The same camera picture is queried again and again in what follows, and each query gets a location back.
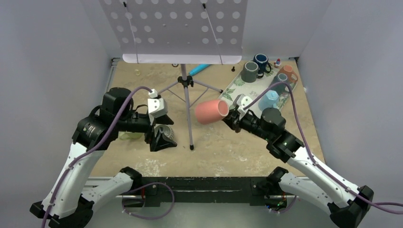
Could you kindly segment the grey ribbed mug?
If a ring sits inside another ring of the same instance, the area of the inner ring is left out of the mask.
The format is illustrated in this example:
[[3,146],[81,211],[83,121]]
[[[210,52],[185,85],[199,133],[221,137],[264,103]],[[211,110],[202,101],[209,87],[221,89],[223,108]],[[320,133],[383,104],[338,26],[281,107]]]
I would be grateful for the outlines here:
[[171,140],[174,140],[175,136],[174,136],[174,131],[173,131],[172,127],[165,125],[165,124],[160,124],[160,125],[156,126],[156,128],[155,128],[156,132],[158,132],[160,129],[162,129],[162,131],[166,137],[168,137]]

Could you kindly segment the light green mug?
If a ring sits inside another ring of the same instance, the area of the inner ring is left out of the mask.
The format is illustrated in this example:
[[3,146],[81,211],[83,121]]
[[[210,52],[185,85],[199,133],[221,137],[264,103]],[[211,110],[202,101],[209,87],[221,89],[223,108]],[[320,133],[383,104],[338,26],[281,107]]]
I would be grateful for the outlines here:
[[131,132],[121,132],[118,138],[120,140],[138,140],[143,136],[143,133],[131,133]]

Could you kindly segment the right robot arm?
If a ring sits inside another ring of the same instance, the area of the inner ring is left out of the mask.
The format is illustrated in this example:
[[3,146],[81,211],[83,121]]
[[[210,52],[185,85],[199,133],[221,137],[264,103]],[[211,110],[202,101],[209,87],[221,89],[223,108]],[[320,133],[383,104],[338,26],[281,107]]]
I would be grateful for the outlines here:
[[223,119],[235,132],[245,130],[263,140],[269,153],[305,174],[302,180],[278,167],[269,176],[267,188],[272,193],[281,190],[309,201],[329,215],[339,228],[356,228],[370,209],[374,191],[359,187],[309,155],[307,146],[285,129],[286,119],[275,108],[267,108],[261,117],[252,111],[242,116],[232,109]]

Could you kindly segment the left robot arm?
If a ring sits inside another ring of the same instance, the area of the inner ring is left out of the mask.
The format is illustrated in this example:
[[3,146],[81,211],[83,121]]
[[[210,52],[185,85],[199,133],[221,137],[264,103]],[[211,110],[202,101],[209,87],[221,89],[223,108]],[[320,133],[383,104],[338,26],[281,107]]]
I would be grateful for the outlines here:
[[111,88],[102,103],[78,122],[67,160],[52,190],[30,207],[30,212],[42,220],[42,227],[83,228],[101,206],[116,196],[138,193],[140,202],[145,203],[146,195],[156,191],[157,182],[144,182],[142,175],[130,167],[84,191],[94,166],[120,132],[143,133],[152,152],[176,146],[163,130],[155,128],[156,124],[173,124],[166,101],[156,90],[148,89],[147,112],[140,114],[134,106],[134,94],[126,88]]

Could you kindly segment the salmon pink mug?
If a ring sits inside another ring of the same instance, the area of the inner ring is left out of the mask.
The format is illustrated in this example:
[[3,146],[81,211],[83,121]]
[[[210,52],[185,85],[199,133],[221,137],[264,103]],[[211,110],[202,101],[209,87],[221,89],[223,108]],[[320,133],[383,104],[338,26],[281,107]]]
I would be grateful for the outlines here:
[[202,102],[198,104],[195,108],[196,120],[202,125],[221,121],[228,114],[228,104],[220,99]]

